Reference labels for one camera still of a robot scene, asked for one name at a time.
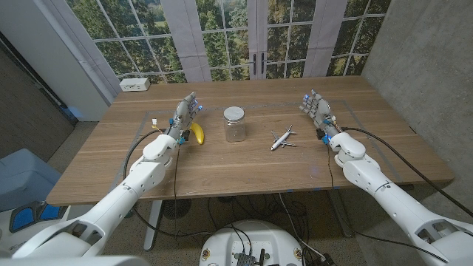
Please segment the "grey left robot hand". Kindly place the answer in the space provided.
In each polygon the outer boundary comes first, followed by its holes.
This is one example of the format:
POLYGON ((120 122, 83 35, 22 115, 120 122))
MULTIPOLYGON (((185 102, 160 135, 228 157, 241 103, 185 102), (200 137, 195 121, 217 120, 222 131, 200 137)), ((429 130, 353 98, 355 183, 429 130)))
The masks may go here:
POLYGON ((179 140, 180 135, 190 128, 193 119, 202 108, 196 100, 196 92, 192 92, 183 98, 177 104, 167 135, 179 140))

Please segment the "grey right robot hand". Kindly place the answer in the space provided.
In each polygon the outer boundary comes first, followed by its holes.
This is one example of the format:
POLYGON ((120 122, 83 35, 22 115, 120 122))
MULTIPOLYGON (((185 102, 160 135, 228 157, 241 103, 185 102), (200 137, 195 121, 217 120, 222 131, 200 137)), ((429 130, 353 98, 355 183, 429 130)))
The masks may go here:
POLYGON ((330 104, 318 92, 303 97, 299 109, 310 117, 316 127, 317 138, 330 140, 341 132, 336 125, 336 116, 332 113, 330 104))

